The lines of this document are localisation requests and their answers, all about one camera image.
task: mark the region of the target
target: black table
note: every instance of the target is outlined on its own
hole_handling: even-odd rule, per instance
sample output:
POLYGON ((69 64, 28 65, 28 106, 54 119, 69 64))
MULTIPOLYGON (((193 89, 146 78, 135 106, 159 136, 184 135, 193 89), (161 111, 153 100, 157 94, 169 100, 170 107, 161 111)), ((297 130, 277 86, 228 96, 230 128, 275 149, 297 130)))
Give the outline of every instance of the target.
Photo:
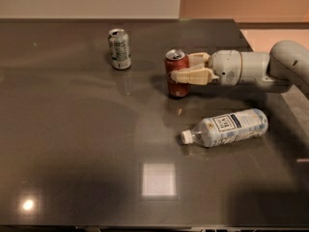
POLYGON ((0 39, 0 224, 309 227, 308 138, 280 94, 167 96, 167 50, 251 51, 233 20, 1 21, 0 39), (127 71, 109 64, 115 27, 130 37, 127 71), (202 118, 249 107, 266 135, 181 144, 202 118))

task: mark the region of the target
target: plastic bottle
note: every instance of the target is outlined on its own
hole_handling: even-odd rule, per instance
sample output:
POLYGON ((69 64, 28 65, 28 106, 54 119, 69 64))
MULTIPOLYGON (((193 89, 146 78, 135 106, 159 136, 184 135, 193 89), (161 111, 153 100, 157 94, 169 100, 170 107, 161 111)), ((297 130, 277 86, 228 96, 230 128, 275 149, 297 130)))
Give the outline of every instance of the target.
POLYGON ((184 144, 213 147, 261 136, 267 128, 267 116, 253 108, 203 119, 192 130, 183 131, 182 140, 184 144))

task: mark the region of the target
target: bottle cap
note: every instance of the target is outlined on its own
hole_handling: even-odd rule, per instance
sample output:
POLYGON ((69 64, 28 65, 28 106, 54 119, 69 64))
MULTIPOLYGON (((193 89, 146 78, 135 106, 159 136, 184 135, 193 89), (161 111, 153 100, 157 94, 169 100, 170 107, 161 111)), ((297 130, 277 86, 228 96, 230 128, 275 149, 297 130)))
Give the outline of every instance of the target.
POLYGON ((193 138, 190 130, 185 130, 182 132, 182 140, 184 144, 193 143, 193 138))

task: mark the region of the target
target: red can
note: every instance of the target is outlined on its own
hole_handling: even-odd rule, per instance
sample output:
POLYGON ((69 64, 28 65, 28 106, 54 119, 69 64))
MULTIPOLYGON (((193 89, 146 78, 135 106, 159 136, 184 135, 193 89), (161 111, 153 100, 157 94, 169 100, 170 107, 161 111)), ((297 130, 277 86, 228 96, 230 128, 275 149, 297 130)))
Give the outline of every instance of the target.
POLYGON ((172 71, 189 68, 189 58, 180 49, 169 50, 165 55, 165 70, 169 95, 180 98, 185 97, 190 91, 187 83, 177 83, 171 77, 172 71))

